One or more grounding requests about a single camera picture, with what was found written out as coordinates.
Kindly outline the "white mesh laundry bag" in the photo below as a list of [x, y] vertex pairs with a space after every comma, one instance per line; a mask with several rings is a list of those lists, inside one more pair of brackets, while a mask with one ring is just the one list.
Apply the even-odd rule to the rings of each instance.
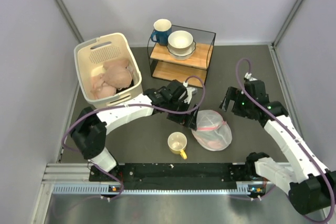
[[200, 139], [221, 140], [227, 147], [232, 142], [232, 132], [223, 117], [213, 110], [202, 110], [197, 115], [197, 130], [192, 134], [199, 143]]

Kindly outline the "pink bra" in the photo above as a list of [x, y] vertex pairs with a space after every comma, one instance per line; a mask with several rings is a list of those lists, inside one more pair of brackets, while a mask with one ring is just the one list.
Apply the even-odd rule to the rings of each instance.
[[209, 151], [221, 151], [227, 147], [226, 143], [221, 140], [200, 139], [199, 143]]

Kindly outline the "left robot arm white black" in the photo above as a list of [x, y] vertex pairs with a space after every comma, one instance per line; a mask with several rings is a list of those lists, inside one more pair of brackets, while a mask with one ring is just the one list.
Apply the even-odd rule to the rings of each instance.
[[82, 110], [71, 126], [70, 136], [83, 158], [101, 169], [107, 180], [119, 174], [118, 162], [106, 148], [106, 136], [134, 120], [166, 112], [167, 119], [195, 129], [198, 106], [190, 108], [197, 89], [187, 82], [171, 81], [159, 89], [147, 89], [127, 102], [103, 109]]

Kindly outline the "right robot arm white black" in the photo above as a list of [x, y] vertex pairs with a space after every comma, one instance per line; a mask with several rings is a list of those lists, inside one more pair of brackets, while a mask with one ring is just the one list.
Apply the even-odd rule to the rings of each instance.
[[246, 158], [245, 174], [256, 180], [264, 177], [281, 189], [301, 215], [335, 207], [335, 172], [329, 170], [309, 149], [295, 129], [285, 107], [271, 102], [261, 80], [245, 80], [244, 88], [229, 87], [220, 105], [240, 117], [258, 121], [272, 137], [291, 165], [280, 166], [265, 153], [251, 153]]

